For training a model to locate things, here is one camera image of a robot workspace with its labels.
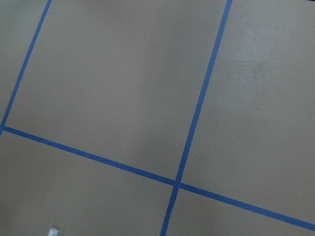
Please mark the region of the yellow highlighter pen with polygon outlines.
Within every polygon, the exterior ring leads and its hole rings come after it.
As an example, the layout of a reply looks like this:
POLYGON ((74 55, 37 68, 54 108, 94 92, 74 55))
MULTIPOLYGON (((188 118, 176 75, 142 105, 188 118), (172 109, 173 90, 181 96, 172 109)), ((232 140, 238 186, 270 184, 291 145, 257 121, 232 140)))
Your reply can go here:
POLYGON ((59 230, 55 229, 55 228, 50 228, 49 232, 48 232, 48 236, 57 236, 58 235, 59 230))

